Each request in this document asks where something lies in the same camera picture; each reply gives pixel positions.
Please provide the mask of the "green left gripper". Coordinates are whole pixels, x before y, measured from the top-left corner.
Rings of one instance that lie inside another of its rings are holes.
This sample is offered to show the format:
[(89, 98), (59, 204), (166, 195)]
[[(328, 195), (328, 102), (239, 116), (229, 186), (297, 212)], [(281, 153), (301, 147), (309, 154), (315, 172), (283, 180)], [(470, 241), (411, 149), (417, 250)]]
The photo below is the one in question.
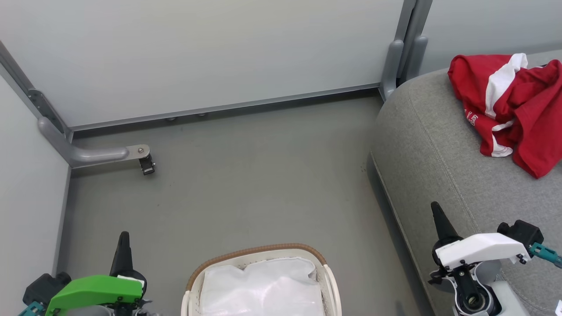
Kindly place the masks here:
[(65, 316), (68, 311), (106, 305), (128, 310), (139, 306), (144, 283), (133, 278), (132, 250), (129, 233), (121, 232), (112, 261), (110, 276), (93, 275), (72, 280), (50, 300), (46, 316)]

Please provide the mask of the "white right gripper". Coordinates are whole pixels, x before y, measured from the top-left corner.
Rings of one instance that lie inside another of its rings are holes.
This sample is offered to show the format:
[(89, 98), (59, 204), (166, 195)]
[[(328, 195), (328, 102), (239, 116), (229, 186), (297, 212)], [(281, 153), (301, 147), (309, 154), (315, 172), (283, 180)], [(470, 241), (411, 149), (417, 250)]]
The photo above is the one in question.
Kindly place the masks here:
[(510, 259), (513, 264), (522, 258), (531, 260), (524, 244), (500, 233), (479, 233), (463, 239), (452, 226), (443, 208), (436, 201), (430, 204), (438, 241), (436, 256), (449, 270), (478, 262)]

